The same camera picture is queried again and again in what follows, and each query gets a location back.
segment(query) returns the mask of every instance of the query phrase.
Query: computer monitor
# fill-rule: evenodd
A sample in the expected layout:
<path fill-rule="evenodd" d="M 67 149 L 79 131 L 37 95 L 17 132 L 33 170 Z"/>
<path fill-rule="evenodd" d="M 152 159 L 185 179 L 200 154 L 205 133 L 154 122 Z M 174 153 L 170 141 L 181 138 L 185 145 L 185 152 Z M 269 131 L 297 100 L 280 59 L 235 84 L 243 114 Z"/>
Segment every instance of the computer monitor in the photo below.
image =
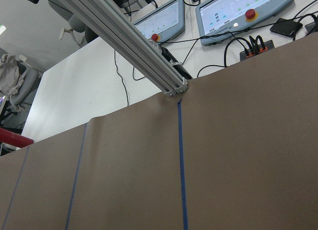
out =
<path fill-rule="evenodd" d="M 200 36 L 251 27 L 277 13 L 293 0 L 207 0 L 196 8 Z M 253 9 L 255 16 L 245 13 Z M 202 44 L 219 42 L 230 35 L 202 40 Z"/>
<path fill-rule="evenodd" d="M 185 30 L 183 0 L 170 0 L 135 22 L 138 30 L 150 39 L 159 35 L 159 42 L 174 39 Z"/>

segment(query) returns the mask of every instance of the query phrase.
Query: white table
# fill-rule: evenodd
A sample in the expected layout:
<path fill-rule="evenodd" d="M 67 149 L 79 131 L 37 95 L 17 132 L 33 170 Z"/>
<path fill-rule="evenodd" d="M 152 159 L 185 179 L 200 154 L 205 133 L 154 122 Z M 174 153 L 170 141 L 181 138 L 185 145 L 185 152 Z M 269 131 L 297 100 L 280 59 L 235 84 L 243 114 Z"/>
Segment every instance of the white table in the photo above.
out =
<path fill-rule="evenodd" d="M 157 0 L 157 3 L 160 6 L 167 1 L 169 0 Z M 313 0 L 295 0 L 295 3 L 282 11 L 279 16 L 292 18 L 311 1 Z M 153 4 L 147 5 L 134 15 L 133 20 L 137 20 L 154 8 Z M 318 5 L 311 6 L 305 13 L 315 10 L 318 10 Z M 199 37 L 195 7 L 186 6 L 185 13 L 186 30 L 175 41 Z M 275 22 L 277 19 L 278 17 L 271 17 L 260 25 Z M 310 18 L 306 18 L 303 23 L 307 24 L 311 21 Z M 254 37 L 261 35 L 264 41 L 272 39 L 275 47 L 292 41 L 290 38 L 271 33 L 269 27 L 238 36 L 246 38 L 249 35 Z M 303 28 L 297 37 L 301 38 L 304 35 Z M 206 65 L 223 65 L 224 49 L 228 42 L 229 40 L 226 40 L 223 44 L 210 47 L 201 46 L 200 41 L 197 42 L 184 65 L 185 68 L 193 77 L 196 77 L 198 71 Z M 192 44 L 193 41 L 168 44 L 166 47 L 179 61 L 183 61 Z M 240 51 L 242 47 L 234 42 L 228 51 L 228 64 L 239 62 Z M 130 104 L 160 92 L 147 79 L 134 81 L 133 66 L 118 54 L 117 65 L 125 80 Z M 207 68 L 201 75 L 217 70 L 219 69 Z M 138 71 L 135 72 L 136 78 L 141 76 Z M 86 123 L 93 117 L 109 114 L 125 106 L 126 94 L 121 79 L 116 73 L 114 50 L 101 38 L 97 38 L 44 73 L 22 135 L 37 142 Z"/>

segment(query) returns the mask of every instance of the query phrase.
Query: blue tape line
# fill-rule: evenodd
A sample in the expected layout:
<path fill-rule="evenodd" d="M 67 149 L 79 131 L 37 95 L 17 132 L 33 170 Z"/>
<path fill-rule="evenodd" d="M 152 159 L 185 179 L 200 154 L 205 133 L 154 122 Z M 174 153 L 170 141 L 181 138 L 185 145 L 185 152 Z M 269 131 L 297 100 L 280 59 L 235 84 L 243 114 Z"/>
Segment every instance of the blue tape line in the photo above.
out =
<path fill-rule="evenodd" d="M 84 147 L 84 140 L 85 140 L 85 135 L 86 135 L 86 128 L 87 128 L 87 123 L 85 124 L 84 127 L 84 134 L 81 140 L 81 147 L 80 147 L 80 152 L 79 152 L 79 160 L 78 160 L 78 165 L 76 167 L 76 172 L 75 172 L 75 177 L 74 177 L 74 183 L 73 183 L 73 189 L 72 189 L 72 195 L 71 195 L 71 200 L 70 200 L 70 205 L 69 205 L 69 211 L 68 211 L 68 217 L 66 219 L 66 225 L 65 225 L 65 230 L 69 229 L 69 223 L 70 223 L 70 217 L 71 217 L 71 211 L 72 211 L 72 206 L 73 206 L 73 200 L 74 200 L 74 195 L 75 195 L 75 189 L 76 189 L 76 184 L 78 181 L 78 176 L 79 176 L 79 170 L 80 170 L 80 161 L 81 161 L 81 156 L 83 153 L 83 147 Z"/>
<path fill-rule="evenodd" d="M 188 230 L 187 199 L 185 191 L 184 159 L 183 159 L 183 135 L 182 135 L 182 106 L 181 100 L 178 102 L 178 128 L 179 128 L 179 153 L 180 153 L 180 177 L 181 177 L 181 196 L 183 212 L 183 229 Z"/>
<path fill-rule="evenodd" d="M 3 224 L 3 226 L 2 226 L 2 230 L 5 229 L 5 225 L 6 225 L 6 222 L 7 222 L 7 220 L 8 220 L 8 216 L 9 216 L 9 213 L 10 213 L 10 210 L 11 210 L 11 206 L 12 206 L 12 203 L 13 203 L 13 199 L 14 199 L 14 197 L 15 197 L 15 193 L 16 193 L 16 190 L 17 190 L 17 188 L 18 188 L 18 184 L 19 184 L 19 181 L 20 181 L 22 172 L 23 172 L 23 168 L 24 168 L 24 164 L 25 164 L 25 161 L 26 161 L 26 157 L 28 156 L 28 153 L 29 153 L 29 148 L 30 148 L 30 146 L 28 146 L 28 148 L 26 149 L 26 152 L 25 152 L 25 157 L 24 157 L 24 160 L 23 160 L 23 163 L 22 163 L 22 166 L 21 166 L 21 170 L 20 170 L 18 179 L 17 179 L 16 184 L 15 184 L 15 187 L 14 187 L 14 191 L 13 191 L 13 194 L 12 194 L 12 197 L 11 197 L 11 200 L 10 200 L 10 204 L 9 204 L 9 207 L 8 207 L 8 211 L 6 212 L 6 215 L 5 215 L 5 219 L 4 219 L 4 224 Z"/>

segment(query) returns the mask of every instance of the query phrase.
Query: red pipe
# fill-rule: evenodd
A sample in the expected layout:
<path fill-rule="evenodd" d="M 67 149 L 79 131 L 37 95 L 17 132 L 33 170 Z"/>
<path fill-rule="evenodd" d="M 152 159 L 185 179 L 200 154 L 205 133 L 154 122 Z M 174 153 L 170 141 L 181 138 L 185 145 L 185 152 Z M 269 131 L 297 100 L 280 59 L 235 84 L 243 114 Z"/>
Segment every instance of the red pipe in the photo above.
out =
<path fill-rule="evenodd" d="M 9 145 L 19 148 L 26 147 L 34 143 L 32 139 L 23 137 L 14 132 L 7 131 L 3 128 L 0 128 L 0 142 L 7 143 Z"/>

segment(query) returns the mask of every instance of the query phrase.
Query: red emergency stop button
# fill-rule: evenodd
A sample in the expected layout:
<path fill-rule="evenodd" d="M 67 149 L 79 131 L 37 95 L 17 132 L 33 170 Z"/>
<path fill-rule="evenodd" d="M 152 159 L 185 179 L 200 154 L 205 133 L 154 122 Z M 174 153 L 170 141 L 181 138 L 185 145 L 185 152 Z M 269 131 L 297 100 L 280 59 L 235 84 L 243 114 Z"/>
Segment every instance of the red emergency stop button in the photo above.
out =
<path fill-rule="evenodd" d="M 254 9 L 249 9 L 247 12 L 245 12 L 245 16 L 247 20 L 252 20 L 256 17 L 256 12 Z"/>
<path fill-rule="evenodd" d="M 153 41 L 158 41 L 158 40 L 159 40 L 159 36 L 158 36 L 157 34 L 153 34 L 153 35 L 151 36 L 151 39 L 152 39 Z"/>

